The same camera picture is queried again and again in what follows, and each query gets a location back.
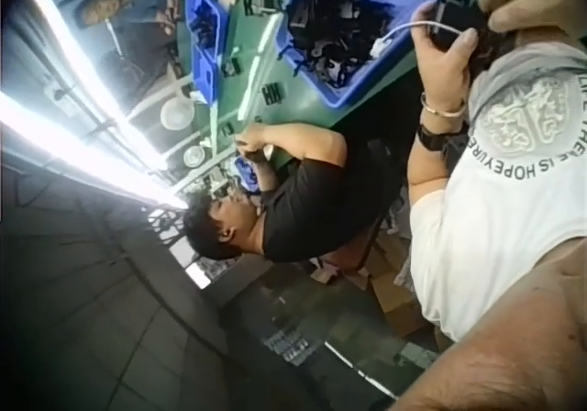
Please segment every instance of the black t-shirt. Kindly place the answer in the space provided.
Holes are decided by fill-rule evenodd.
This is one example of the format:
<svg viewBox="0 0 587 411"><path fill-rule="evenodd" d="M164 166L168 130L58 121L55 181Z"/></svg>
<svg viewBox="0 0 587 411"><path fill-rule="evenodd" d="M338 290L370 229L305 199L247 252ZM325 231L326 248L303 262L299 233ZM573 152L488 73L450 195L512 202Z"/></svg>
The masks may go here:
<svg viewBox="0 0 587 411"><path fill-rule="evenodd" d="M282 186L262 195L265 257L302 261L350 242L382 213L386 176L366 145L348 146L344 168L303 160Z"/></svg>

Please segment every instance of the floor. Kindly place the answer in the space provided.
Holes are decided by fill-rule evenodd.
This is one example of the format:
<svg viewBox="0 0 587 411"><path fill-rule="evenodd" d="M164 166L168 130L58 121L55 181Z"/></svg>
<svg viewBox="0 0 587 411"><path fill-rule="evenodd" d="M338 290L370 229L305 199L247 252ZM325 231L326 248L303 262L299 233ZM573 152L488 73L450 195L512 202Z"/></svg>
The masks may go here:
<svg viewBox="0 0 587 411"><path fill-rule="evenodd" d="M355 382L348 388L357 396L354 406L366 409L403 393L437 358L432 328L408 337L411 342L396 338L371 292L344 279L324 286L293 265L274 266L223 318L296 367L337 411L347 409L334 405L339 386L333 384L343 383L343 372L355 377L344 381Z"/></svg>

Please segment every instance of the worker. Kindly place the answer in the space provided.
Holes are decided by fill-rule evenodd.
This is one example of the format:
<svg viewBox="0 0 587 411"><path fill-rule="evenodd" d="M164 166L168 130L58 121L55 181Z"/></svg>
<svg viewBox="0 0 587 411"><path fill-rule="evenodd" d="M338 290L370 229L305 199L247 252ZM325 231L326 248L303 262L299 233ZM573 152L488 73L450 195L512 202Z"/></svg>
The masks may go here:
<svg viewBox="0 0 587 411"><path fill-rule="evenodd" d="M413 30L426 96L408 161L411 271L455 345L393 410L586 409L587 1L480 5L517 49L471 90L475 31L443 53ZM471 141L449 178L436 149L465 99Z"/></svg>
<svg viewBox="0 0 587 411"><path fill-rule="evenodd" d="M83 0L73 15L79 28L116 16L131 23L158 23L171 35L180 10L179 0Z"/></svg>
<svg viewBox="0 0 587 411"><path fill-rule="evenodd" d="M348 142L335 131L306 124L252 124L237 142L252 161L262 210L244 194L218 201L195 194L184 217L185 232L208 258L254 253L294 262L320 257L355 239L385 210L382 184L394 162L390 158L383 167L364 142ZM266 158L254 155L267 145L300 161L282 185ZM393 177L399 192L402 174Z"/></svg>

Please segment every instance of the graphic print on t-shirt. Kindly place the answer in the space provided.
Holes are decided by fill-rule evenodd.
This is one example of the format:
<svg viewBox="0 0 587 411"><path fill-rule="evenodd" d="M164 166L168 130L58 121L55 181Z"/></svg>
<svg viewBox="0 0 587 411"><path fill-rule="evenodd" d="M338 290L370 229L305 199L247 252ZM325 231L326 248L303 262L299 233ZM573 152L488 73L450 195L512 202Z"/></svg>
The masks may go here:
<svg viewBox="0 0 587 411"><path fill-rule="evenodd" d="M581 100L570 94L579 87ZM527 180L587 151L587 74L540 76L497 95L477 121L484 138L469 140L469 151L485 168L506 178ZM572 139L565 131L573 131ZM549 145L559 143L559 152Z"/></svg>
<svg viewBox="0 0 587 411"><path fill-rule="evenodd" d="M497 95L478 125L499 151L516 154L554 142L568 120L569 86L555 76L542 76Z"/></svg>

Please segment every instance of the white t-shirt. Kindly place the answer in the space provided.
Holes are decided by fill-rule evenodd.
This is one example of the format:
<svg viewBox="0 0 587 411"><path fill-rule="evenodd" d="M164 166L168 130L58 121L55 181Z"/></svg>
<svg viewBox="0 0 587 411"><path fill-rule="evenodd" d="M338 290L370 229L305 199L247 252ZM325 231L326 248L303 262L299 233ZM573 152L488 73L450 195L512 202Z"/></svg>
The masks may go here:
<svg viewBox="0 0 587 411"><path fill-rule="evenodd" d="M410 220L423 314L456 341L546 252L587 236L587 56L540 43L502 57L471 89L470 116L446 190Z"/></svg>

